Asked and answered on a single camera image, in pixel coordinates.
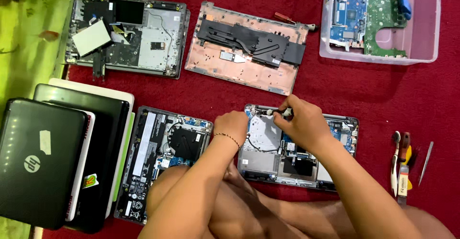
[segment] green circuit board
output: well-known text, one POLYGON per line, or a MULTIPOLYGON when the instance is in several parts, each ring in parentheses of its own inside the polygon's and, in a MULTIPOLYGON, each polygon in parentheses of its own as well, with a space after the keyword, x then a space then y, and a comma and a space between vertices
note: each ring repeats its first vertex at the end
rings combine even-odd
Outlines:
POLYGON ((405 57, 405 51, 395 48, 380 48, 375 41, 375 36, 382 28, 405 28, 406 25, 406 19, 398 12, 397 0, 368 0, 364 54, 381 57, 405 57))

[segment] person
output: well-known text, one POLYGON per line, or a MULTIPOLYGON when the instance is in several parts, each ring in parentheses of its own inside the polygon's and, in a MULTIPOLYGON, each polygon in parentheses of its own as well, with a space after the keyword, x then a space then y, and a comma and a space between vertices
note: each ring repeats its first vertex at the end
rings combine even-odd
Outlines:
POLYGON ((331 135, 319 107, 295 95, 279 109, 287 107, 293 119, 275 113, 275 124, 323 164, 340 201, 286 202, 253 189, 234 165, 248 118, 232 111, 217 117, 191 168, 168 168, 154 182, 139 238, 454 238, 428 213, 401 208, 331 135))

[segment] plastic storage box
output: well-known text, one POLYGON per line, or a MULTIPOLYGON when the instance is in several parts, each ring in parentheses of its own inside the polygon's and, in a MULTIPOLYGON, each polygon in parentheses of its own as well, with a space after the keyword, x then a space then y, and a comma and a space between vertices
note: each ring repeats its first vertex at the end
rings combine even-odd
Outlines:
POLYGON ((406 58, 365 55, 363 49, 350 49, 347 52, 344 47, 330 46, 333 1, 324 0, 323 5, 320 41, 322 57, 398 65, 431 63, 437 59, 441 0, 409 0, 412 7, 412 18, 407 21, 407 26, 405 28, 385 28, 377 32, 375 41, 379 47, 405 50, 406 58))

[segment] stack of laptops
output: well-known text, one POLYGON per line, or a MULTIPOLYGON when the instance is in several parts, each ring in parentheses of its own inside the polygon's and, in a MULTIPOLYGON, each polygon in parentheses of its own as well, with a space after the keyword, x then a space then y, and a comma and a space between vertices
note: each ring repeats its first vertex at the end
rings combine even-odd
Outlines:
POLYGON ((117 196, 133 103, 132 94, 61 79, 38 84, 33 100, 9 100, 0 137, 0 216, 99 231, 117 196))

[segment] red floor mat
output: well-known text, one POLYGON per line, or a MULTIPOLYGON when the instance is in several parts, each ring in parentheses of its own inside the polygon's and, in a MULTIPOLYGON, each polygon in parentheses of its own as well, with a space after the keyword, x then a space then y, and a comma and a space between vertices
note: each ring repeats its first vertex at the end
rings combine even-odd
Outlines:
MULTIPOLYGON (((188 40, 193 34, 203 0, 184 2, 191 11, 188 40)), ((282 12, 302 23, 321 23, 323 0, 208 0, 222 7, 259 17, 282 12)), ((460 236, 460 0, 443 0, 439 57, 432 64, 390 66, 330 60, 319 56, 319 33, 307 37, 307 49, 293 93, 323 112, 356 117, 360 137, 356 160, 382 186, 390 190, 390 164, 394 153, 391 135, 410 132, 419 157, 411 170, 414 189, 408 204, 440 219, 460 236), (419 187, 430 141, 433 151, 419 187)), ((179 80, 108 71, 106 81, 92 81, 88 67, 71 67, 70 79, 116 89, 135 96, 135 109, 151 106, 214 121, 245 104, 278 106, 284 96, 182 70, 179 80)), ((261 192, 289 201, 338 199, 335 193, 252 183, 261 192)), ((67 229, 45 231, 44 238, 136 238, 141 226, 109 217, 104 229, 92 236, 67 229)))

